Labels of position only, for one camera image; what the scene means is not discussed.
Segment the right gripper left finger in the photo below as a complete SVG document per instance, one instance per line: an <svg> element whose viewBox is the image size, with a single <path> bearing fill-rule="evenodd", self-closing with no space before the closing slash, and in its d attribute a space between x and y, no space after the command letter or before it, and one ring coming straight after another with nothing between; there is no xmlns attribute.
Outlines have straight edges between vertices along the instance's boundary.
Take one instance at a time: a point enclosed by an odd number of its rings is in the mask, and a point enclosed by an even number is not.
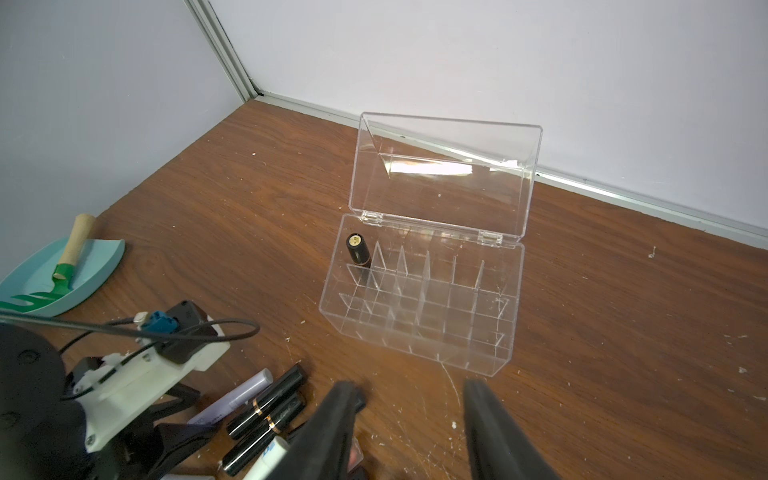
<svg viewBox="0 0 768 480"><path fill-rule="evenodd" d="M361 390L336 382L267 479L346 479Z"/></svg>

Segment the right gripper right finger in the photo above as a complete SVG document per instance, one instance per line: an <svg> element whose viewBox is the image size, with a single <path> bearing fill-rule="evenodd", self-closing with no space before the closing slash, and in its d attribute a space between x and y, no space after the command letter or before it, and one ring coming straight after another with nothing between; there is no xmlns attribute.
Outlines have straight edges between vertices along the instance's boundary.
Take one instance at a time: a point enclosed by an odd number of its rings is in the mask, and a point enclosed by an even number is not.
<svg viewBox="0 0 768 480"><path fill-rule="evenodd" d="M484 381L467 380L463 397L473 479L560 479Z"/></svg>

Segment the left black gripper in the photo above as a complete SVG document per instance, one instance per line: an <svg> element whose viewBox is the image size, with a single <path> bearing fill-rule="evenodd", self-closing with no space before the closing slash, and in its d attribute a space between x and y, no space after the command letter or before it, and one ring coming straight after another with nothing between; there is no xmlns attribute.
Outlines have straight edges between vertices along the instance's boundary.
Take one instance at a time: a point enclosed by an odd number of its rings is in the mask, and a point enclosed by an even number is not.
<svg viewBox="0 0 768 480"><path fill-rule="evenodd" d="M87 357L81 360L74 372L68 375L67 386L70 394L74 375L82 367L95 364L96 359L97 357ZM200 398L201 393L198 390L180 381L102 450L95 453L88 453L85 450L86 467L83 477L85 479L159 479L169 473L187 457L207 445L217 431L216 427L211 426L162 421L166 417L195 406Z"/></svg>

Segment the black lipstick gold band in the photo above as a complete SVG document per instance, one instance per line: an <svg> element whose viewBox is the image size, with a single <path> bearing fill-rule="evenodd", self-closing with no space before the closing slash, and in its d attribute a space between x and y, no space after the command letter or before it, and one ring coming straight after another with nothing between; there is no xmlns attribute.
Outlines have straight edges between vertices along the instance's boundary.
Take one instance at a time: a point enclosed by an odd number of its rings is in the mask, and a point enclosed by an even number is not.
<svg viewBox="0 0 768 480"><path fill-rule="evenodd" d="M345 242L347 251L354 265L369 268L372 256L364 237L359 233L350 234Z"/></svg>

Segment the lilac lipstick tube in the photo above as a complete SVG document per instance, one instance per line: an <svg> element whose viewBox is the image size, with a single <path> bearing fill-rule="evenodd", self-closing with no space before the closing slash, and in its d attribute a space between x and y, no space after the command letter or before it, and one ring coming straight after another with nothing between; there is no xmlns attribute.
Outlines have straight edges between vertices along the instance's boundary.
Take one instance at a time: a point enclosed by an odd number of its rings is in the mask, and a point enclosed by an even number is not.
<svg viewBox="0 0 768 480"><path fill-rule="evenodd" d="M192 417L187 424L216 425L245 405L247 401L254 399L272 383L272 373L268 369L263 369Z"/></svg>

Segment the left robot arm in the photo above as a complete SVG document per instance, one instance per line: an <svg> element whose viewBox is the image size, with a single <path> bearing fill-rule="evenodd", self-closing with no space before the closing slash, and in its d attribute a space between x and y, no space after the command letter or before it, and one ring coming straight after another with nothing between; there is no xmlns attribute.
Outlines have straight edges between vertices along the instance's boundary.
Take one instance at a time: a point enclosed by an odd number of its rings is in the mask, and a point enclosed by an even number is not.
<svg viewBox="0 0 768 480"><path fill-rule="evenodd" d="M58 351L30 330L2 326L2 478L162 478L215 437L214 425L165 419L200 397L182 379L207 370L227 348L206 346L184 364L152 350L118 359L109 379L68 399Z"/></svg>

